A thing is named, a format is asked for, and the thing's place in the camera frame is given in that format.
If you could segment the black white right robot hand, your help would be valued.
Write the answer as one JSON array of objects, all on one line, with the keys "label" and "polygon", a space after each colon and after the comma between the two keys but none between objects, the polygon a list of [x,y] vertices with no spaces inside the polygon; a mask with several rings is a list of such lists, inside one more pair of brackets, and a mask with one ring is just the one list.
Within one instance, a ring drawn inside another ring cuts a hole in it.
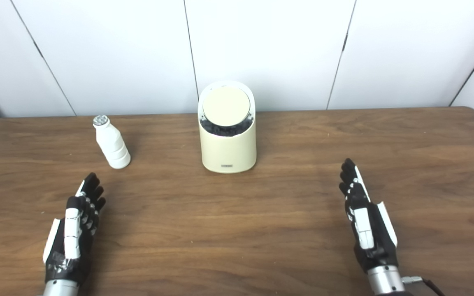
[{"label": "black white right robot hand", "polygon": [[398,267],[397,237],[384,202],[371,201],[361,172],[351,159],[341,165],[340,178],[358,264],[365,273],[380,266]]}]

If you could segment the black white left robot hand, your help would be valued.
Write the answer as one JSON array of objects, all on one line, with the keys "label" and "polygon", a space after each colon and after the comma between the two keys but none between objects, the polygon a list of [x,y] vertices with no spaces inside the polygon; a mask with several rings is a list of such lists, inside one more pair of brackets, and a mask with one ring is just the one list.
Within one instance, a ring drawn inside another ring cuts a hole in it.
[{"label": "black white left robot hand", "polygon": [[106,204],[96,173],[67,199],[65,216],[54,219],[44,249],[45,282],[68,280],[82,285],[91,272],[91,249]]}]

